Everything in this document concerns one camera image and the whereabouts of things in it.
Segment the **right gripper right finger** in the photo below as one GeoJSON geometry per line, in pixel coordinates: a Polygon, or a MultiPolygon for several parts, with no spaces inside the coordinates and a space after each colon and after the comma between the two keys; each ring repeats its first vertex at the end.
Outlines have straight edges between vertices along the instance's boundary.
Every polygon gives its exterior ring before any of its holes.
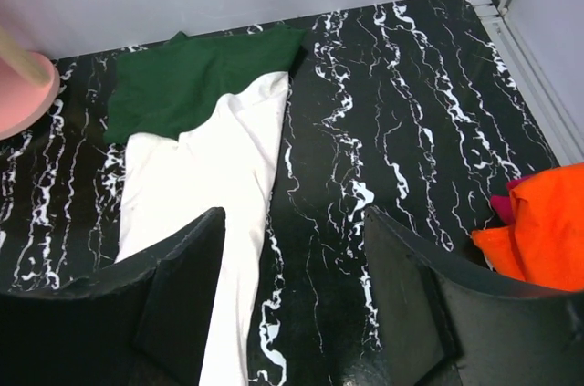
{"type": "Polygon", "coordinates": [[[363,239],[393,385],[580,385],[583,295],[501,276],[377,208],[363,239]]]}

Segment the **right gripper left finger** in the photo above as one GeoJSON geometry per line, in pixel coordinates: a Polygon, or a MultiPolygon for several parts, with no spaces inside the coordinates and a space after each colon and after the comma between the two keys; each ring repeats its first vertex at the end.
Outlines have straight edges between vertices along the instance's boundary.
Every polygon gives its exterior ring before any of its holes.
{"type": "Polygon", "coordinates": [[[148,368],[199,382],[225,212],[59,289],[1,295],[4,385],[128,385],[148,368]]]}

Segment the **white and green t-shirt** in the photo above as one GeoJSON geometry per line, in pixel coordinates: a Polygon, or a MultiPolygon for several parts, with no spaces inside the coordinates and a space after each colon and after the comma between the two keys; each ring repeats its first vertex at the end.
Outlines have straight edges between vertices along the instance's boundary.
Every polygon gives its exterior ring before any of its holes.
{"type": "Polygon", "coordinates": [[[247,338],[274,186],[289,75],[305,31],[189,37],[124,54],[104,139],[125,145],[118,259],[213,207],[224,251],[203,385],[248,382],[247,338]]]}

